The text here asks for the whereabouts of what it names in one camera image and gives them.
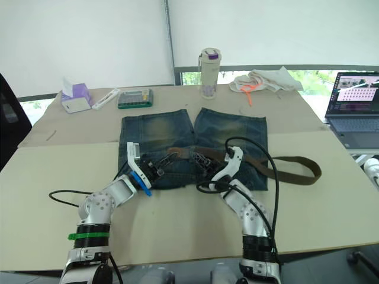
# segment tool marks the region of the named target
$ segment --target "laptop keyboard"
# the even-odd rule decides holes
[[[378,132],[379,118],[329,119],[338,132]]]

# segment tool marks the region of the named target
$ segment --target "white curtain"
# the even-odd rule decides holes
[[[161,0],[0,0],[0,72],[18,97],[173,83]]]
[[[170,0],[175,67],[206,47],[221,65],[379,66],[379,0]]]

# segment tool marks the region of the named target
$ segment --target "green ring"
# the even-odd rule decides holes
[[[69,234],[68,239],[70,241],[75,241],[79,238],[98,238],[98,237],[109,237],[109,233],[80,233],[80,234]]]

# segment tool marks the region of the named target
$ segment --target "black chair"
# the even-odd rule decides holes
[[[0,171],[31,130],[31,124],[11,87],[0,74]]]
[[[369,258],[367,258],[363,252],[354,251],[352,253],[349,253],[346,259],[350,265],[356,265],[358,261],[361,261],[364,265],[366,265],[367,268],[370,269],[370,271],[373,272],[373,274],[375,274],[376,277],[379,278],[379,267],[376,266]]]

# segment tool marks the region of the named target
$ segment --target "window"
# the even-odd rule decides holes
[[[39,99],[38,101],[20,102],[20,104],[28,116],[31,125],[34,125],[53,101],[54,99]]]
[[[304,90],[299,92],[300,95],[323,121],[337,73],[345,70],[289,70],[288,72],[303,84]],[[248,73],[249,71],[220,72],[217,83],[229,84],[236,76]],[[183,85],[200,85],[200,82],[198,72],[182,73]]]

